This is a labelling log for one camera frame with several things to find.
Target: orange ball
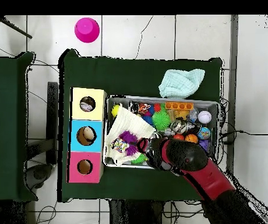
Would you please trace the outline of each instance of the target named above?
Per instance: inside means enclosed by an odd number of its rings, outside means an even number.
[[[195,144],[198,143],[198,138],[194,134],[187,135],[185,140],[188,141],[188,142],[194,142]]]

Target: blue box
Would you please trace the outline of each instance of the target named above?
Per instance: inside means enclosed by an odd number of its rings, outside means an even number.
[[[91,144],[84,146],[77,140],[77,132],[81,127],[92,127],[97,134],[96,140]],[[101,152],[102,140],[103,140],[102,121],[90,121],[90,120],[72,120],[71,131],[71,150],[78,152]]]

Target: light blue cloth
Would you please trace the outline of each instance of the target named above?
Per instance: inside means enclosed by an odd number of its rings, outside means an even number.
[[[161,97],[187,98],[198,90],[204,78],[204,73],[205,71],[202,69],[192,71],[169,69],[159,86]]]

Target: pink box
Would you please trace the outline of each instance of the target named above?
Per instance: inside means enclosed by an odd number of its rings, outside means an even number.
[[[68,183],[99,183],[103,173],[103,164],[101,164],[102,154],[100,152],[71,152]],[[81,174],[78,171],[77,164],[81,160],[89,160],[93,165],[89,174]]]

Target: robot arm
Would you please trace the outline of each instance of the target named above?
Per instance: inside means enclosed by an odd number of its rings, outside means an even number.
[[[192,184],[211,224],[265,224],[199,145],[157,138],[144,140],[139,149],[149,158],[149,166],[163,170],[162,162],[168,163]]]

